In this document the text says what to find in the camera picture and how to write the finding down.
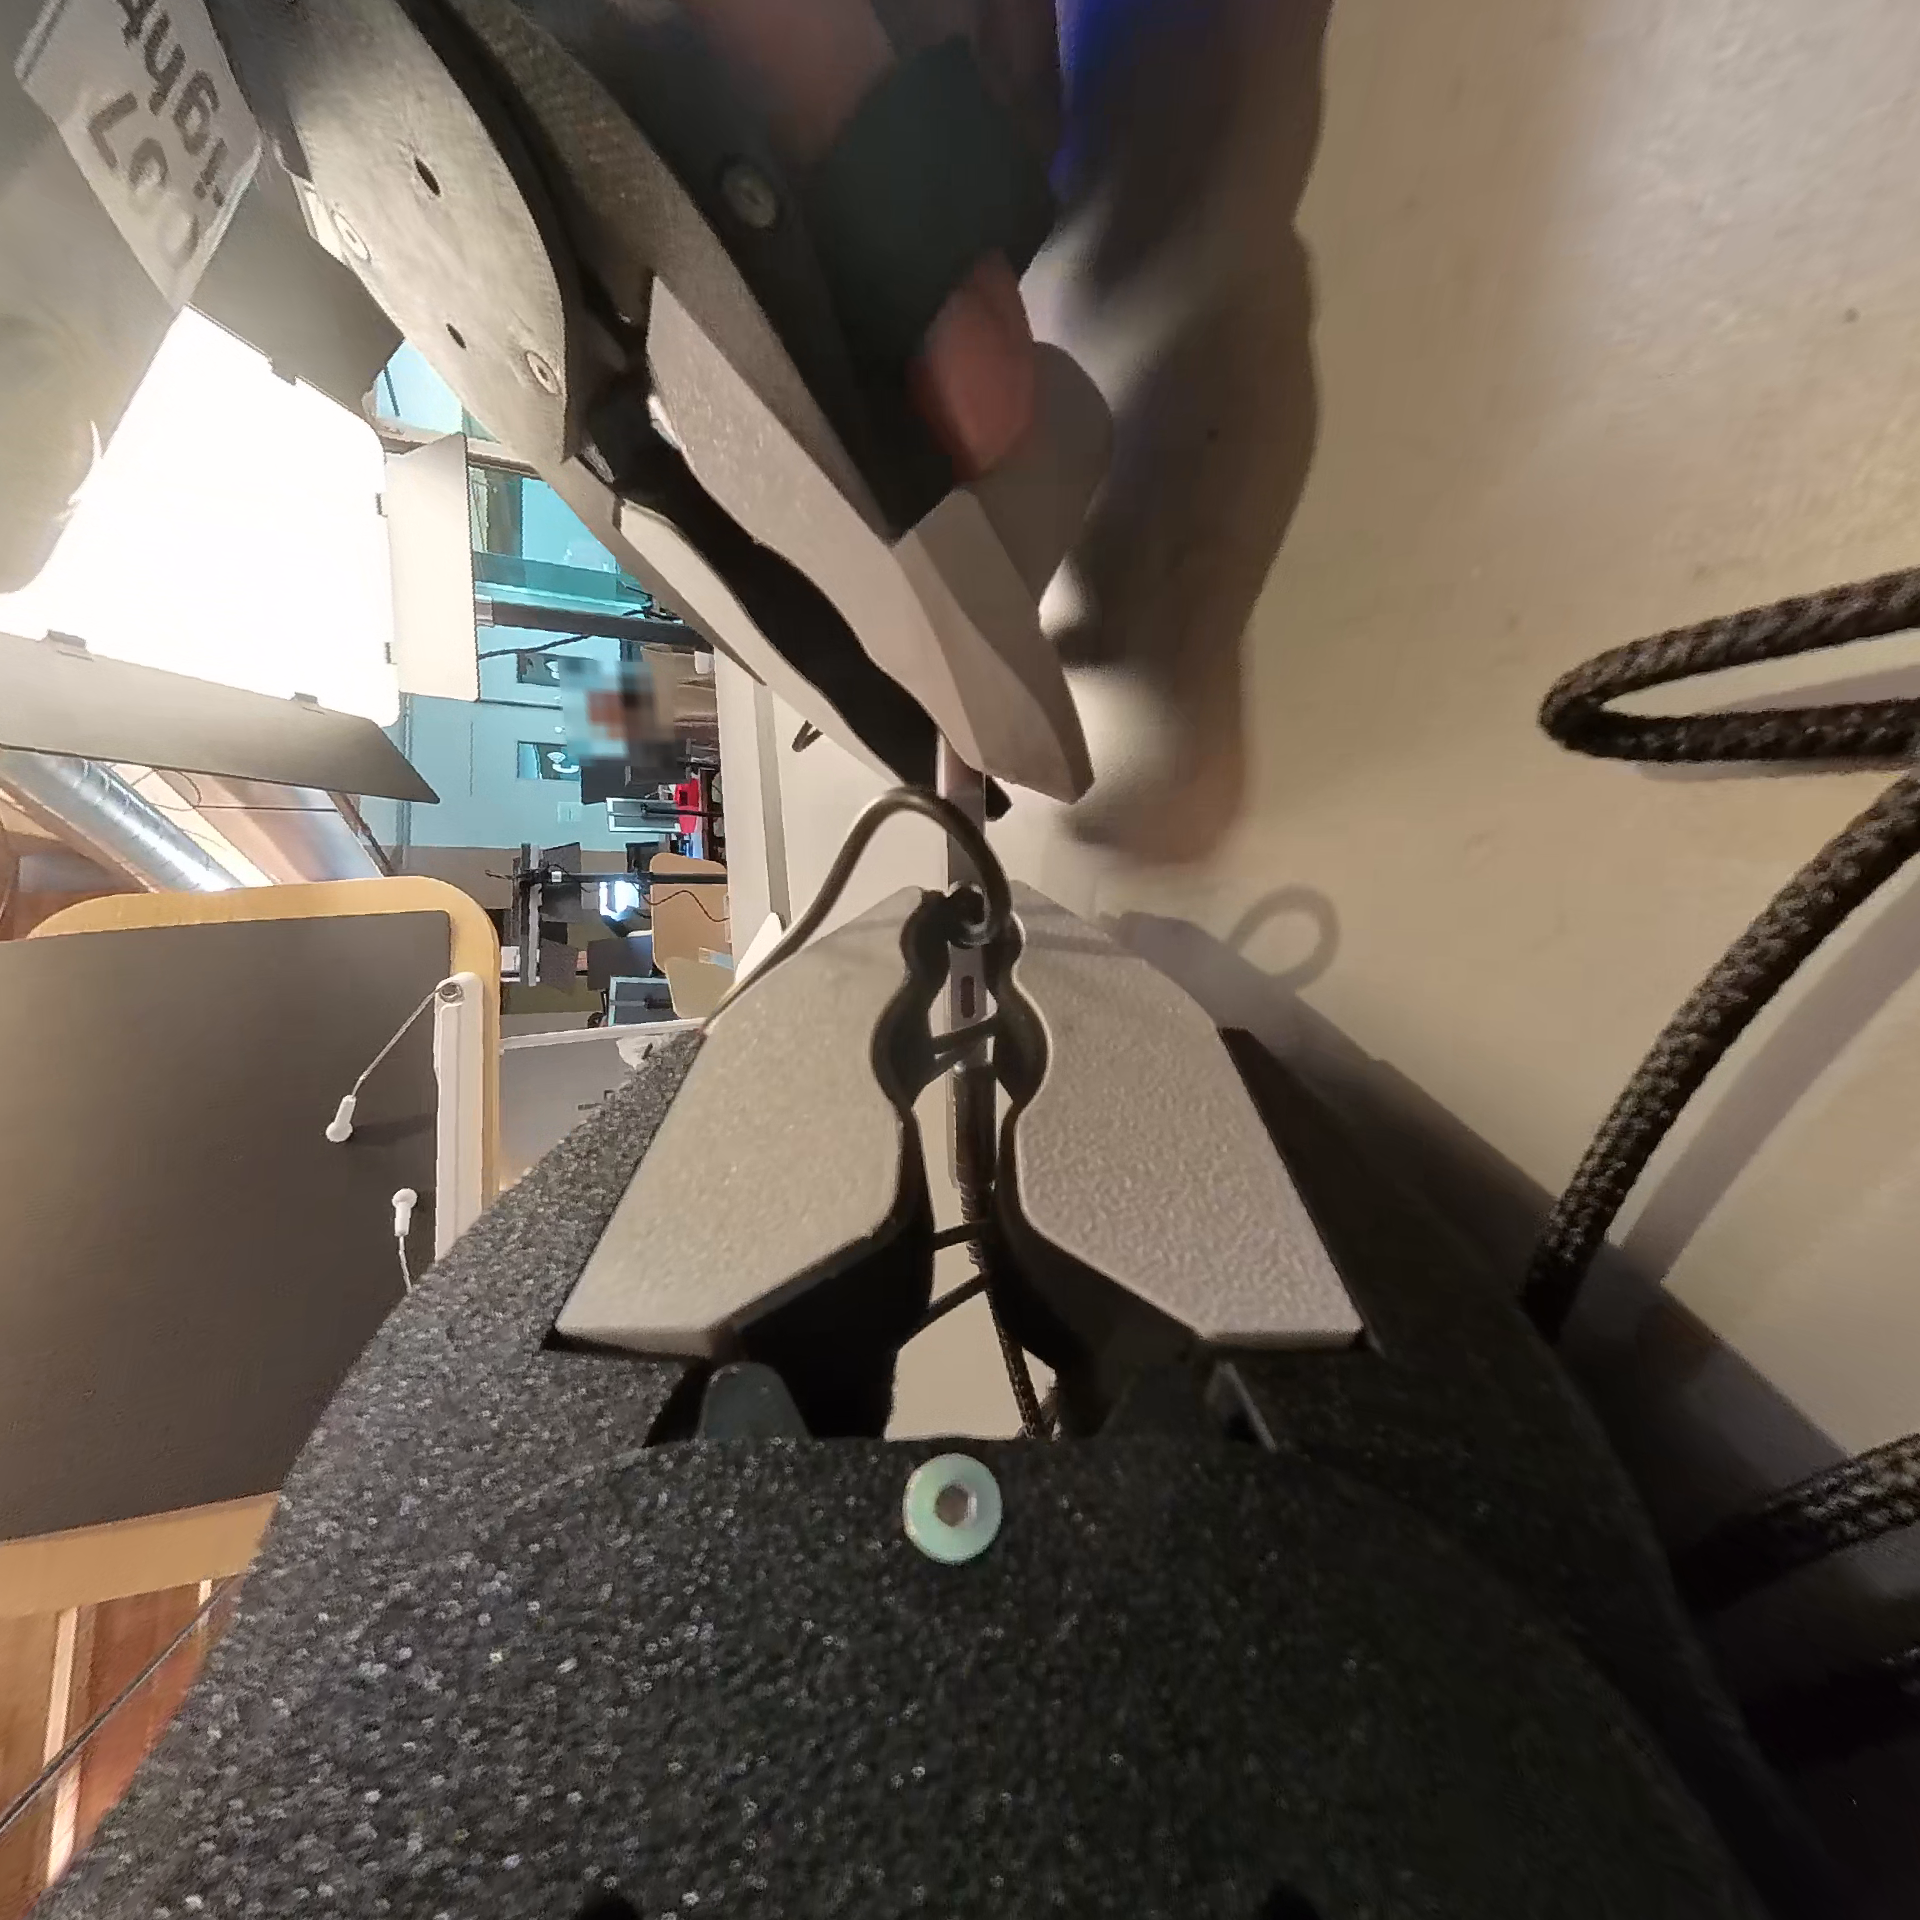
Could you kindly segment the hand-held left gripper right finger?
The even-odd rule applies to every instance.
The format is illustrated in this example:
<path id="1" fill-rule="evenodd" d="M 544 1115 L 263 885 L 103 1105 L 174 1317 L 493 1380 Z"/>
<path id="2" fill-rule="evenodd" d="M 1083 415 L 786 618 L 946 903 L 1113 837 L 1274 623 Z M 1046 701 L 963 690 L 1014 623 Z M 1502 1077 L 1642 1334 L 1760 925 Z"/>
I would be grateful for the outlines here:
<path id="1" fill-rule="evenodd" d="M 1210 1014 L 1024 884 L 993 950 L 1004 1315 L 1060 1405 L 1362 1317 Z"/>

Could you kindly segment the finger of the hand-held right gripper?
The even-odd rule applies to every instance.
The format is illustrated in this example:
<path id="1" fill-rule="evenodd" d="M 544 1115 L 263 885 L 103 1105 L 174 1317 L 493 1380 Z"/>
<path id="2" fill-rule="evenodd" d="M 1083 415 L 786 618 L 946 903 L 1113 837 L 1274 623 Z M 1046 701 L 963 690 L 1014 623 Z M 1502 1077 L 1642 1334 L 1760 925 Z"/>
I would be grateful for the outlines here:
<path id="1" fill-rule="evenodd" d="M 723 557 L 707 560 L 669 518 L 634 500 L 616 505 L 616 553 L 792 714 L 874 771 L 933 770 L 932 720 L 863 651 L 843 615 L 727 518 L 720 547 Z"/>
<path id="2" fill-rule="evenodd" d="M 644 363 L 694 480 L 792 564 L 852 641 L 979 774 L 1076 801 L 1092 758 L 1040 607 L 1096 491 L 1096 385 L 1054 343 L 1014 454 L 889 531 L 782 348 L 770 385 L 653 283 Z"/>

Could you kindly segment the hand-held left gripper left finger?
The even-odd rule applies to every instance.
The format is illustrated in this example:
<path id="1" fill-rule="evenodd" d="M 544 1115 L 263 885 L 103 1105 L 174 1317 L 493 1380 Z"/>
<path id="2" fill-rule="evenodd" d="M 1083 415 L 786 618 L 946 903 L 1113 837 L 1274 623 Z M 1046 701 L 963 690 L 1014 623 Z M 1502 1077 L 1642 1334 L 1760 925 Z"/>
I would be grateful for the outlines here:
<path id="1" fill-rule="evenodd" d="M 769 1367 L 803 1415 L 889 1415 L 933 1283 L 916 1098 L 936 901 L 900 890 L 714 1014 L 554 1331 Z"/>

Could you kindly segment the person's right hand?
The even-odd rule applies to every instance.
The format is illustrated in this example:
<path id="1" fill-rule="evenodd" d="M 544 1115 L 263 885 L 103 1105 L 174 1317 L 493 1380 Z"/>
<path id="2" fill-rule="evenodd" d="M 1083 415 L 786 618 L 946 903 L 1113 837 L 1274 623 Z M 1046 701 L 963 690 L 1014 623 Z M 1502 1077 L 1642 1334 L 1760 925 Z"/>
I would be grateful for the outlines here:
<path id="1" fill-rule="evenodd" d="M 1012 263 L 979 258 L 932 318 L 907 393 L 964 483 L 1009 460 L 1036 408 L 1040 361 Z"/>

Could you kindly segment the studio light panel with flaps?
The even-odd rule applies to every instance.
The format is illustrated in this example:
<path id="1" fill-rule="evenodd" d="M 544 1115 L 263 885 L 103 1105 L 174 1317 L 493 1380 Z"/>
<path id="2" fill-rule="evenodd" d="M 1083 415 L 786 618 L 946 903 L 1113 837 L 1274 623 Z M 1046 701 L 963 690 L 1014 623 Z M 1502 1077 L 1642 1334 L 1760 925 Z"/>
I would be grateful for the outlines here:
<path id="1" fill-rule="evenodd" d="M 467 574 L 420 564 L 367 420 L 184 311 L 32 583 L 3 590 L 3 744 L 436 804 L 392 730 L 436 693 Z"/>

